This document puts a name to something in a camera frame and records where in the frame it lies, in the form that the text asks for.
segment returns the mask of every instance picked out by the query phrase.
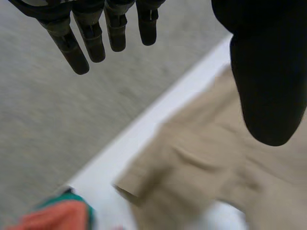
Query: red cloth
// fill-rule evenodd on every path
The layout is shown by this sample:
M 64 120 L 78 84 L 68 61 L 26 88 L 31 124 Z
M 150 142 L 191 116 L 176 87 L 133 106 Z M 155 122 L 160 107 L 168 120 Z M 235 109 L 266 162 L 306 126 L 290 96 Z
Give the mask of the red cloth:
M 22 217 L 21 223 L 7 230 L 86 230 L 87 205 L 67 200 Z

